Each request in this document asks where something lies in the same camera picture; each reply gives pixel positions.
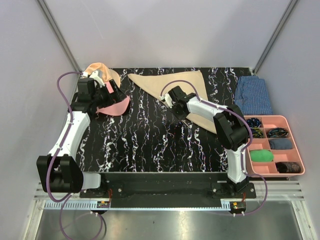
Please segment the beige cloth napkin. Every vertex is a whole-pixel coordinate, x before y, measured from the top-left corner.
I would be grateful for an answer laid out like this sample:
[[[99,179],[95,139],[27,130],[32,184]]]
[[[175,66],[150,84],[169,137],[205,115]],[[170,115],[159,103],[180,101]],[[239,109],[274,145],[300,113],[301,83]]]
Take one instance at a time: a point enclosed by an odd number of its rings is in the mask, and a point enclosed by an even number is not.
[[[161,93],[166,94],[176,86],[179,86],[186,94],[198,93],[202,99],[208,100],[205,81],[199,70],[158,76],[143,76],[130,73],[128,78],[142,90],[158,100],[160,100]]]

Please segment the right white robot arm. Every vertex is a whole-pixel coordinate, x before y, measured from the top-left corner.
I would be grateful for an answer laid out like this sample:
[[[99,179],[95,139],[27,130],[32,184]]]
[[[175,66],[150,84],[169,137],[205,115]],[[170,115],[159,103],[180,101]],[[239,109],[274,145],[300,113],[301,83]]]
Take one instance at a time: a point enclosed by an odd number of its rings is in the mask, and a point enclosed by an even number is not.
[[[252,132],[240,108],[235,104],[216,105],[196,93],[186,94],[179,86],[164,94],[161,101],[179,120],[194,114],[214,123],[218,141],[227,153],[228,195],[235,199],[243,195],[249,183],[245,151],[248,141],[252,140]]]

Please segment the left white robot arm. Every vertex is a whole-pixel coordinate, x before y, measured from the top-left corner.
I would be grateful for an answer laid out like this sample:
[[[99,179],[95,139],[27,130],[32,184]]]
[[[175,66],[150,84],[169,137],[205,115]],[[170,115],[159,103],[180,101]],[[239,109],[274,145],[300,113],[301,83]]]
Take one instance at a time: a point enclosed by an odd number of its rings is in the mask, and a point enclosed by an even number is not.
[[[90,75],[80,78],[77,92],[68,104],[65,126],[54,147],[47,155],[39,156],[36,166],[43,190],[46,193],[79,193],[89,190],[97,198],[108,193],[99,173],[83,172],[76,163],[82,136],[91,120],[102,111],[107,115],[123,115],[130,104],[114,79],[103,82]]]

